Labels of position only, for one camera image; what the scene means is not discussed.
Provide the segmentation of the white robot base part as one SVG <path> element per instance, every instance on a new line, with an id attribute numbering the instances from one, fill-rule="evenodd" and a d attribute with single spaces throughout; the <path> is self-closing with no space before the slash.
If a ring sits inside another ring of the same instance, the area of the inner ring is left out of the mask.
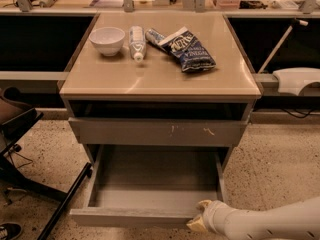
<path id="1" fill-rule="evenodd" d="M 320 83 L 320 69 L 297 67 L 280 69 L 273 72 L 278 80 L 278 92 L 298 96 L 308 85 Z"/>

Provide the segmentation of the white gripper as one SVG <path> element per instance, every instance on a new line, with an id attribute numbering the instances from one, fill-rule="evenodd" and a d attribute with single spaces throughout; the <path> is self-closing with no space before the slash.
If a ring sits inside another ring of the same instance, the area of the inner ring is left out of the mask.
<path id="1" fill-rule="evenodd" d="M 187 227 L 191 231 L 207 232 L 208 230 L 227 238 L 234 237 L 229 216 L 236 211 L 235 208 L 219 200 L 202 200 L 196 208 L 202 211 L 202 216 L 197 215 L 187 222 Z"/>

